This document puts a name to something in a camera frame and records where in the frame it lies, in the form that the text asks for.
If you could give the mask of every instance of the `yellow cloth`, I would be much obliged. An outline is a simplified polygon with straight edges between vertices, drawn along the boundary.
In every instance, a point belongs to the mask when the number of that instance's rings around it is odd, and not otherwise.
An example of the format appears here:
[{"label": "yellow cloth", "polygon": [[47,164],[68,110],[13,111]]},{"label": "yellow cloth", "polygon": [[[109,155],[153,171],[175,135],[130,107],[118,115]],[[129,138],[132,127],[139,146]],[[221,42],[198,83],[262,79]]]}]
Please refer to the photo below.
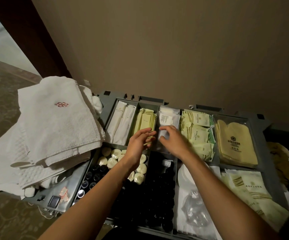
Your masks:
[{"label": "yellow cloth", "polygon": [[270,153],[273,155],[272,159],[280,178],[280,182],[287,186],[289,184],[289,158],[281,149],[281,144],[267,142],[267,146],[270,149]]},{"label": "yellow cloth", "polygon": [[235,122],[227,125],[224,121],[218,120],[216,132],[220,160],[223,163],[246,167],[258,164],[247,126]]}]

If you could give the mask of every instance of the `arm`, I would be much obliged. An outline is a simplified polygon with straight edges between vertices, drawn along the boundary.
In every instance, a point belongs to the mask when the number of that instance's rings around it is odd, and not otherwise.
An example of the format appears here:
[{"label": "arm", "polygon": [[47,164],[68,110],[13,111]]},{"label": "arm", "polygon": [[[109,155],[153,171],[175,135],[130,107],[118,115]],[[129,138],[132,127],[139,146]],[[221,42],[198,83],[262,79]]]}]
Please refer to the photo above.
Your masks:
[{"label": "arm", "polygon": [[231,192],[191,151],[174,126],[160,127],[170,134],[160,142],[188,168],[203,202],[224,240],[280,239],[277,233],[249,206]]},{"label": "arm", "polygon": [[39,240],[95,239],[123,182],[139,163],[142,151],[151,146],[156,131],[139,130],[129,141],[126,155],[77,203],[59,217]]}]

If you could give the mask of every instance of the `white packet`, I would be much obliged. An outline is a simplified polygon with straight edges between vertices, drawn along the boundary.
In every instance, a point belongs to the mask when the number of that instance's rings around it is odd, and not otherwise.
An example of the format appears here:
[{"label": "white packet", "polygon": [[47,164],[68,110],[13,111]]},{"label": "white packet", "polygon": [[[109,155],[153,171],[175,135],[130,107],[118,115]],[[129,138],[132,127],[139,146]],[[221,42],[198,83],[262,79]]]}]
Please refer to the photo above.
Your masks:
[{"label": "white packet", "polygon": [[125,145],[126,139],[129,134],[132,119],[135,113],[136,107],[128,105],[123,113],[122,119],[119,123],[118,129],[114,134],[113,143],[118,145]]},{"label": "white packet", "polygon": [[119,101],[106,131],[106,141],[109,143],[113,142],[114,134],[118,129],[125,108],[126,103]]}]

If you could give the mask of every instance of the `printed logo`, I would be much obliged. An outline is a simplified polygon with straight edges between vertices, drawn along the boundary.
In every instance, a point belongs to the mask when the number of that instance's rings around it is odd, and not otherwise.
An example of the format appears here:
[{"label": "printed logo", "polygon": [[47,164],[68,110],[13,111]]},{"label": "printed logo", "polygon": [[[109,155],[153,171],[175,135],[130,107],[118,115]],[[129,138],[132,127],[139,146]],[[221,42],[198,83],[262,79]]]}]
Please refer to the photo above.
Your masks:
[{"label": "printed logo", "polygon": [[55,105],[57,105],[58,107],[67,107],[69,104],[66,104],[65,102],[57,102]]}]

